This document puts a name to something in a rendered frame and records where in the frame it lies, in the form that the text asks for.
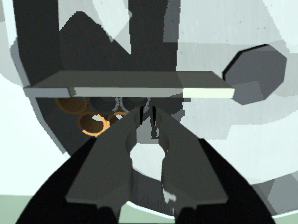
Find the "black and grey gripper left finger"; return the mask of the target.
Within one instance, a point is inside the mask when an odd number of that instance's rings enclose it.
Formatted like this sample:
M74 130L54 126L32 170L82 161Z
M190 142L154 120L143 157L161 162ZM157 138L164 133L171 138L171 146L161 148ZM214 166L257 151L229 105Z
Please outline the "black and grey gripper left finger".
M130 152L142 120L138 105L91 137L46 179L15 224L91 224L103 206L112 208L119 223L121 207L132 197Z

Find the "bronze bushing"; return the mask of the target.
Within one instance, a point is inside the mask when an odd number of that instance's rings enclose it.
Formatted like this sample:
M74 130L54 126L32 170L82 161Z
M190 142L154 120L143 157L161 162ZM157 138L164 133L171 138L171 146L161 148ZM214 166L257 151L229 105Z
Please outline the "bronze bushing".
M87 97L82 97L82 98L84 101L76 100L74 97L55 98L55 101L58 107L64 112L71 115L78 115L83 113L89 106L87 103Z
M98 116L102 121L94 120L89 114ZM91 136L98 136L106 130L108 116L109 115L98 114L88 106L87 109L78 116L77 124L84 133Z
M119 104L118 109L112 113L109 114L108 119L107 119L107 127L109 128L111 125L113 125L115 122L117 122L119 119L116 118L115 115L126 115L127 113L121 109L121 106Z

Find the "grey metal bushing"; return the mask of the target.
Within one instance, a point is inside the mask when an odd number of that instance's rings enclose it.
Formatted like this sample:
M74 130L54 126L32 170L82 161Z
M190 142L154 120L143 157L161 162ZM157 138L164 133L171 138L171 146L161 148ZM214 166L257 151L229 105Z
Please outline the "grey metal bushing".
M119 97L115 97L115 101L105 101L101 97L87 97L89 107L96 113L101 115L109 115L114 113L119 106Z
M129 113L138 105L143 106L143 114L148 111L151 106L151 97L146 97L143 101L134 102L130 100L128 97L119 97L119 104L121 109L124 110L126 113Z

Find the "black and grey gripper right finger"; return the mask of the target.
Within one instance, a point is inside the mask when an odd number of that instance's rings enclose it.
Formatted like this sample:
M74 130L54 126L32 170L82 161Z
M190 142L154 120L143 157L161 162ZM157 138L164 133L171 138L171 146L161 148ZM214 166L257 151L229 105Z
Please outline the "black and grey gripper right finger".
M199 138L159 106L153 106L159 129L162 198L173 208L196 211L198 224L276 224L249 182L204 138Z

